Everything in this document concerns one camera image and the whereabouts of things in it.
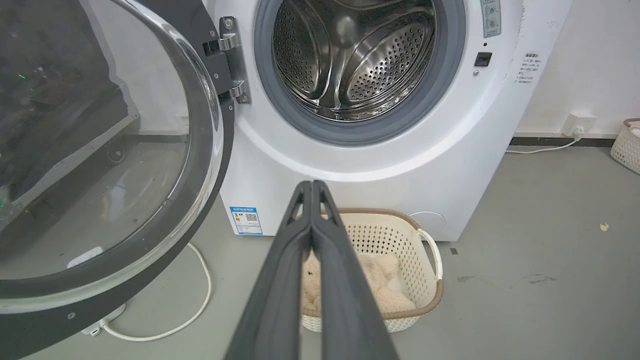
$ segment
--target screw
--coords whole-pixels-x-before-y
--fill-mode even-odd
[[[234,28],[234,21],[231,18],[226,18],[225,19],[225,28],[231,30]]]

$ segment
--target beige fluffy cloth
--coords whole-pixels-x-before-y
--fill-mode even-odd
[[[358,260],[381,313],[415,309],[415,304],[404,294],[388,286],[389,280],[395,278],[400,271],[400,262],[395,255],[358,254]],[[302,307],[320,310],[320,261],[313,252],[302,268]]]

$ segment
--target gray floor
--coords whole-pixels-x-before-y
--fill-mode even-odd
[[[442,303],[392,335],[402,359],[638,358],[640,176],[607,151],[505,156],[462,239],[440,244]],[[78,334],[28,359],[221,359],[270,239],[233,236],[218,202],[193,242],[217,290],[187,329],[152,343]],[[135,336],[165,331],[204,292],[186,249],[113,326]],[[320,335],[305,330],[302,358],[320,359],[320,348]]]

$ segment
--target gray rubber seal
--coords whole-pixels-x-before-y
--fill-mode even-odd
[[[290,95],[278,75],[272,41],[282,0],[262,0],[256,14],[253,46],[262,86],[281,116],[303,134],[343,146],[367,145],[399,135],[422,120],[453,80],[465,46],[463,0],[433,0],[438,29],[433,57],[412,94],[387,113],[361,122],[336,122],[317,116]]]

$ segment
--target washing machine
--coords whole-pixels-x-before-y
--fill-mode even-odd
[[[221,189],[236,234],[274,235],[291,188],[322,179],[340,208],[400,211],[456,241],[571,1],[206,4],[234,16],[252,94]]]
[[[0,348],[104,318],[220,198],[274,235],[296,184],[456,241],[570,0],[7,0]]]

